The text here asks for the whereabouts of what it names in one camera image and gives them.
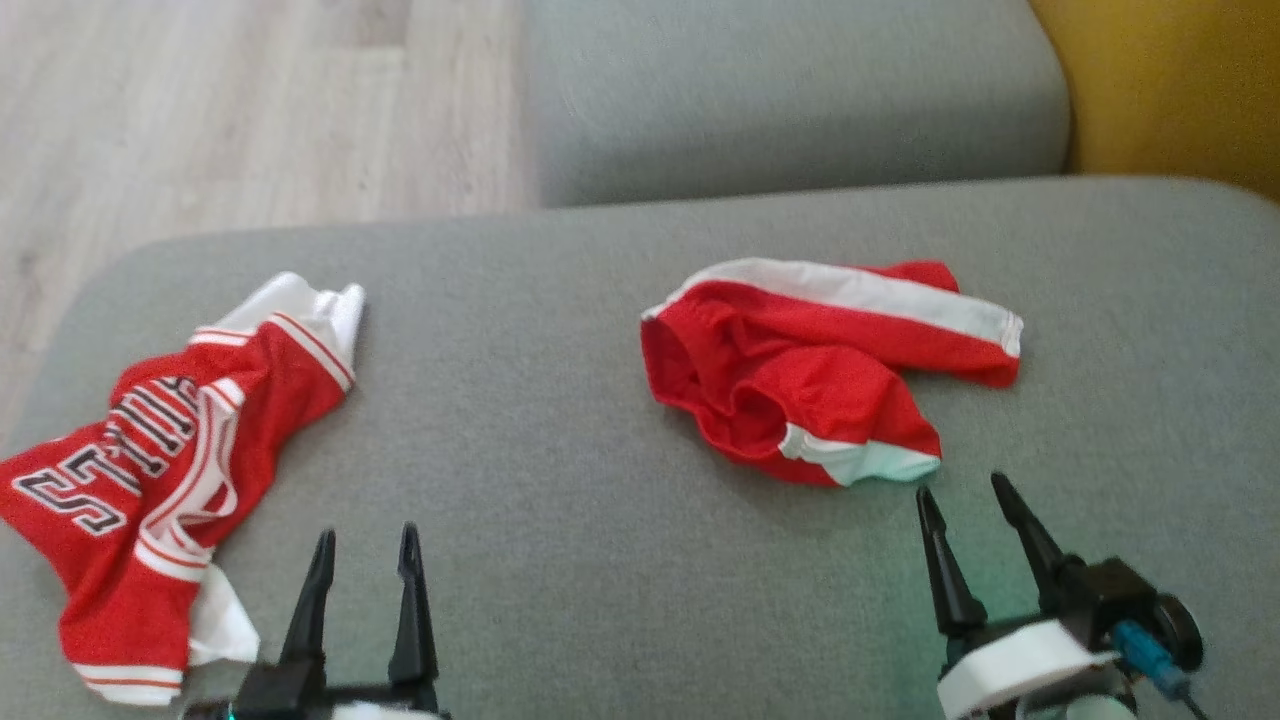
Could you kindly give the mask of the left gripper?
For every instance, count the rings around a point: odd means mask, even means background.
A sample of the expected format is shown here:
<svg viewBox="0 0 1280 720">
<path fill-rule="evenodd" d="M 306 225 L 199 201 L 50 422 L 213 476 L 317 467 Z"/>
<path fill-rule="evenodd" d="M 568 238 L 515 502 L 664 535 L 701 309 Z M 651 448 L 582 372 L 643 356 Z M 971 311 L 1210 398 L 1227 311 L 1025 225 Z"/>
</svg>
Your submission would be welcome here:
<svg viewBox="0 0 1280 720">
<path fill-rule="evenodd" d="M 392 684 L 330 685 L 324 629 L 337 556 L 337 533 L 316 543 L 280 652 L 280 665 L 255 664 L 239 689 L 187 703 L 187 719 L 451 719 L 435 693 L 439 662 L 419 529 L 403 525 L 397 571 L 402 580 Z"/>
</svg>

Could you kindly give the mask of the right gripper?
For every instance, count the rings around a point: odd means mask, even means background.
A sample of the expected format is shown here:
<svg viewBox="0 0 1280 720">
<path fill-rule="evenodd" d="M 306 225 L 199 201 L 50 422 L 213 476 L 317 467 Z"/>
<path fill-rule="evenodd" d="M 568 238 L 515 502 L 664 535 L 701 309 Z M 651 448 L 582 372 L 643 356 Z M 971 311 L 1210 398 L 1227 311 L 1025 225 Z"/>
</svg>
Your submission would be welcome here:
<svg viewBox="0 0 1280 720">
<path fill-rule="evenodd" d="M 991 484 L 1021 542 L 1039 610 L 1060 612 L 1064 573 L 1083 568 L 1083 560 L 1060 548 L 1002 471 L 991 474 Z M 986 626 L 986 606 L 957 565 L 932 491 L 919 488 L 915 501 L 937 629 L 963 638 Z M 968 653 L 943 674 L 937 694 L 946 719 L 1135 719 L 1137 711 L 1123 701 L 1132 688 L 1117 660 L 1112 651 L 1088 651 L 1061 623 L 1046 620 Z"/>
</svg>

